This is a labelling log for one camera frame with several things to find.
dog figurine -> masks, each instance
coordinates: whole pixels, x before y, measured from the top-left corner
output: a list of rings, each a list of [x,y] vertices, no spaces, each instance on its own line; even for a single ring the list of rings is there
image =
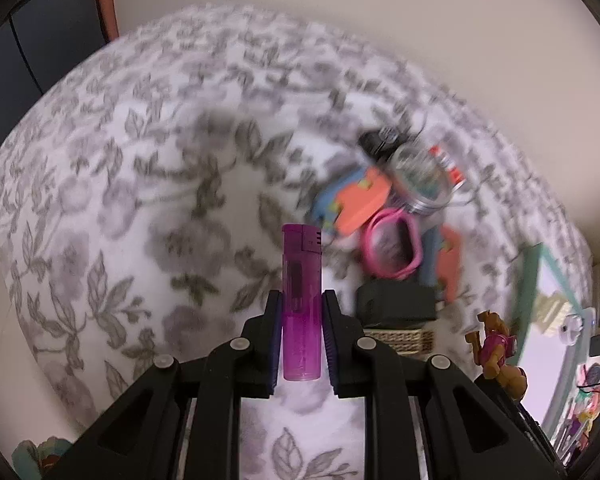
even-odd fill
[[[516,337],[509,335],[508,327],[495,312],[481,312],[478,321],[484,323],[484,344],[480,344],[480,332],[464,336],[474,351],[475,364],[482,367],[485,379],[496,379],[513,400],[522,400],[526,392],[525,371],[505,364],[505,359],[516,353]]]

lighter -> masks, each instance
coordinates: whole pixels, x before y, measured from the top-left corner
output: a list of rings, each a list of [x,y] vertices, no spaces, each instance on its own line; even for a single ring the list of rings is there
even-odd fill
[[[320,377],[322,246],[320,230],[285,224],[282,256],[282,362],[287,381]]]

pink bracelet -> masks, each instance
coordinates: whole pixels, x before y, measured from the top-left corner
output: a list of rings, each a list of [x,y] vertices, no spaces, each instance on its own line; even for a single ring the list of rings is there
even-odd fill
[[[400,270],[393,271],[383,268],[376,258],[376,250],[372,243],[372,233],[375,229],[384,223],[404,222],[407,224],[411,247],[413,248],[413,258],[407,266]],[[418,223],[413,215],[402,209],[387,208],[377,212],[364,228],[362,233],[362,258],[366,267],[366,272],[373,274],[378,278],[388,278],[390,280],[404,280],[409,276],[422,261],[422,244],[418,236]]]

floral tablecloth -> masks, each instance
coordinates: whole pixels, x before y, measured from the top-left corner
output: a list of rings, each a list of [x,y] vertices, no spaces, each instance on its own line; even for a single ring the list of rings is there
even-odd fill
[[[437,352],[475,374],[462,334],[505,315],[514,262],[545,242],[589,303],[590,253],[525,156],[416,66],[329,25],[248,6],[190,7],[106,46],[58,82],[0,149],[0,262],[22,331],[90,425],[158,353],[206,355],[280,287],[281,227],[363,162],[364,128],[438,142],[468,178],[446,211],[463,238]],[[348,313],[355,240],[324,249]],[[350,479],[363,405],[318,381],[246,400],[241,478]]]

beige wall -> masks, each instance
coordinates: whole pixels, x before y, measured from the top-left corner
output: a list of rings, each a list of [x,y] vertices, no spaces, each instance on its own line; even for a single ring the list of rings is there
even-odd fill
[[[122,32],[192,3],[252,2],[347,27],[481,108],[550,181],[600,257],[600,28],[580,0],[115,0]]]

